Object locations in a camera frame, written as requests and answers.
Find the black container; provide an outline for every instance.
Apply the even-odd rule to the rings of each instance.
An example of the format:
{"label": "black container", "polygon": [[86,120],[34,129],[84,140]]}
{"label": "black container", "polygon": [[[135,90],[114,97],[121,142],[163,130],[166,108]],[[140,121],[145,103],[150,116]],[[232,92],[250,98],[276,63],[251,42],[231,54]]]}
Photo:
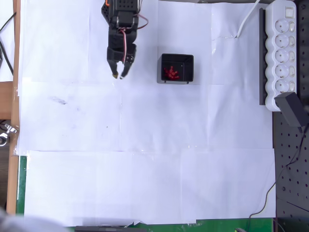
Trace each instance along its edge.
{"label": "black container", "polygon": [[188,84],[193,81],[192,55],[162,54],[158,60],[157,83]]}

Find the red pieces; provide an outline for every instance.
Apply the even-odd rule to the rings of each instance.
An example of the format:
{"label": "red pieces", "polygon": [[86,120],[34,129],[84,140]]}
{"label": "red pieces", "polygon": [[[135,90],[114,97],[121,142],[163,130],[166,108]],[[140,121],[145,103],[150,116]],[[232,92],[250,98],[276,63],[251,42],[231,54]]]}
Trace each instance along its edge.
{"label": "red pieces", "polygon": [[179,76],[177,75],[178,71],[174,71],[174,67],[171,66],[169,70],[164,68],[165,77],[168,77],[170,80],[177,80]]}

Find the pegboard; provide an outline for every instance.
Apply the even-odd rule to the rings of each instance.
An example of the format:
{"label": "pegboard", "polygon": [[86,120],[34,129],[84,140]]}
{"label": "pegboard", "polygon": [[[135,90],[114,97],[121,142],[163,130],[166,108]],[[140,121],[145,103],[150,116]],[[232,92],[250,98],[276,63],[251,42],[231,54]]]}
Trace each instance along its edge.
{"label": "pegboard", "polygon": [[[297,94],[309,106],[309,0],[297,0]],[[273,113],[276,177],[300,146],[302,133],[290,127],[281,112]],[[309,131],[299,159],[282,172],[276,184],[277,217],[286,231],[309,232]]]}

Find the power socket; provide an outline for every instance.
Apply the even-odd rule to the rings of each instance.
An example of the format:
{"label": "power socket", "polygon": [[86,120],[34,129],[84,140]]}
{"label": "power socket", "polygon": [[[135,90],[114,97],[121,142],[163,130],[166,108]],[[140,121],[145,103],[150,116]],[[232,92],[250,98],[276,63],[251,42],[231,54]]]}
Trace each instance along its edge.
{"label": "power socket", "polygon": [[296,93],[296,5],[289,0],[275,0],[266,8],[265,31],[268,36],[265,60],[267,97],[270,111],[280,111],[275,97],[284,92]]}

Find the metal clamp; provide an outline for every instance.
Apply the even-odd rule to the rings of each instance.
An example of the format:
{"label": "metal clamp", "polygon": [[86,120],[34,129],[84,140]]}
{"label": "metal clamp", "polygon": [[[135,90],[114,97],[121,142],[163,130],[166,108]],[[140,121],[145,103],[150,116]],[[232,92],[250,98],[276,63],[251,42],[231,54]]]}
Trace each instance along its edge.
{"label": "metal clamp", "polygon": [[8,135],[10,133],[16,133],[17,132],[17,130],[9,124],[5,124],[4,126],[6,127],[7,131],[0,134],[0,146],[5,146],[7,144]]}

